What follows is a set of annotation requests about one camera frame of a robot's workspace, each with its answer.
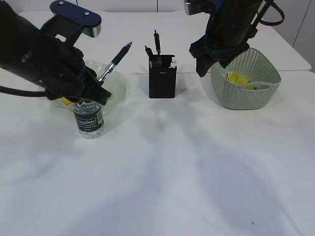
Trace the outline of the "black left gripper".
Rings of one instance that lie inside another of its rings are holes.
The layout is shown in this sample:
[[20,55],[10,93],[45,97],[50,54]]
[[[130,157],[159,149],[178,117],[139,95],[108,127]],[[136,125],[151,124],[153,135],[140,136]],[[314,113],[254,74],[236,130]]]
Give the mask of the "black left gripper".
[[72,102],[92,100],[106,105],[111,92],[96,80],[83,62],[80,50],[57,38],[37,33],[24,54],[25,79],[45,89],[46,97],[66,97]]

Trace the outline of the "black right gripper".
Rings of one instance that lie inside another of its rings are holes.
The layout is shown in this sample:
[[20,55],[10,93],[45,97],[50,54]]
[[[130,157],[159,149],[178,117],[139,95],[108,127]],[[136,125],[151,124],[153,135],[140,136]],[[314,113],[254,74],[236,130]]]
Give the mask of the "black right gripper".
[[196,72],[200,77],[204,77],[216,62],[226,68],[234,59],[250,48],[248,43],[235,47],[222,45],[213,33],[214,28],[214,23],[208,22],[205,34],[191,43],[189,48],[189,53],[196,61]]

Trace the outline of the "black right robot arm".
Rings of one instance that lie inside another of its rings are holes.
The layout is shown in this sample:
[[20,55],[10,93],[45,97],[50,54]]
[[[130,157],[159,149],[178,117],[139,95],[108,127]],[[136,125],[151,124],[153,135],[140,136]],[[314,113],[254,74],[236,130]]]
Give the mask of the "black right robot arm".
[[277,26],[285,18],[272,0],[186,0],[184,6],[187,15],[209,14],[205,34],[189,48],[200,77],[213,64],[225,68],[247,51],[247,41],[255,37],[258,24]]

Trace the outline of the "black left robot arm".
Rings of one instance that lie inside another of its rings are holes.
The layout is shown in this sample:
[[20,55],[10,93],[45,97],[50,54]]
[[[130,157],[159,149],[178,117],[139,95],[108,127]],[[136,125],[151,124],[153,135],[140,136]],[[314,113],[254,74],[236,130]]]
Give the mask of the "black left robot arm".
[[40,92],[1,87],[1,92],[105,105],[111,93],[97,81],[96,73],[85,65],[82,51],[75,47],[81,34],[99,35],[101,16],[65,0],[52,2],[50,10],[53,17],[37,28],[1,1],[0,66],[42,87]]

